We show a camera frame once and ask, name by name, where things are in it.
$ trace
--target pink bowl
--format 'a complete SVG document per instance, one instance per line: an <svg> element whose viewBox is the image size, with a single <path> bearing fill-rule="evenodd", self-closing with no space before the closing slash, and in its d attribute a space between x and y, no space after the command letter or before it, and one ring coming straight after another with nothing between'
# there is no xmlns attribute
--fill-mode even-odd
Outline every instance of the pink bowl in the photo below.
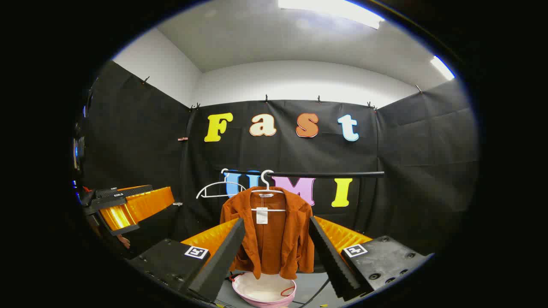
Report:
<svg viewBox="0 0 548 308"><path fill-rule="evenodd" d="M295 299L297 284L294 280L288 280L280 275L267 275L262 273L260 279L256 279L252 272L237 276L232 281L232 287L246 302L258 308L279 308L289 306Z"/></svg>

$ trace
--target clothing tag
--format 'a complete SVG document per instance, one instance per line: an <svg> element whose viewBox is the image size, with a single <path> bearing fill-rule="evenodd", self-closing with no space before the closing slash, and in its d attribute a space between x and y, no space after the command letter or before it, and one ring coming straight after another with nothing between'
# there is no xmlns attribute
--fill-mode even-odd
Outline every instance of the clothing tag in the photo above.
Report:
<svg viewBox="0 0 548 308"><path fill-rule="evenodd" d="M266 225L269 222L269 213L265 210L268 208L257 208L257 224Z"/></svg>

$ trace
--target yellow letter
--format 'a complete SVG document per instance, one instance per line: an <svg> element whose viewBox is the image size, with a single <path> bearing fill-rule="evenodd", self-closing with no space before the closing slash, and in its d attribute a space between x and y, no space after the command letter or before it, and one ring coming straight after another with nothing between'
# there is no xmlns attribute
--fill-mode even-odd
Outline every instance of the yellow letter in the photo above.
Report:
<svg viewBox="0 0 548 308"><path fill-rule="evenodd" d="M205 136L204 141L205 142L217 142L221 140L221 136L217 135L217 131L220 131L221 134L226 131L226 121L221 120L227 120L229 122L232 122L232 114L229 113L221 113L220 115L210 115L207 117L209 120L209 128L207 130L207 136Z"/></svg>
<svg viewBox="0 0 548 308"><path fill-rule="evenodd" d="M349 202L348 198L348 186L352 179L335 179L337 183L337 193L335 194L335 201L331 203L334 208L347 207Z"/></svg>

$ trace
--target red cord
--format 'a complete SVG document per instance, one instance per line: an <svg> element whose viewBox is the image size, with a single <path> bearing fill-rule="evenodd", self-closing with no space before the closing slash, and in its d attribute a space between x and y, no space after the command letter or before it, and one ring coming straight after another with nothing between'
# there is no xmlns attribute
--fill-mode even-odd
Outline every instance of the red cord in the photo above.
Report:
<svg viewBox="0 0 548 308"><path fill-rule="evenodd" d="M289 294L289 295L283 295L283 293L284 293L285 291L289 290L289 289L294 289L294 288L295 288L295 286L292 286L292 287L290 287L290 288L287 288L287 289L281 291L281 292L280 292L280 295L281 295L281 296L290 296L291 294Z"/></svg>

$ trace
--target white ceiling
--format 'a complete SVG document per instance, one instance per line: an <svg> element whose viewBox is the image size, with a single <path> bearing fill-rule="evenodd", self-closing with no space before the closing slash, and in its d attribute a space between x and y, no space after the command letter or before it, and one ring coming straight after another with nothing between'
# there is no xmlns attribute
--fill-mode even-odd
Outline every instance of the white ceiling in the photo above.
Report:
<svg viewBox="0 0 548 308"><path fill-rule="evenodd" d="M433 55L398 27L378 30L336 16L280 9L277 0L214 0L163 22L158 29L202 72L272 60L344 64L422 90L446 79Z"/></svg>

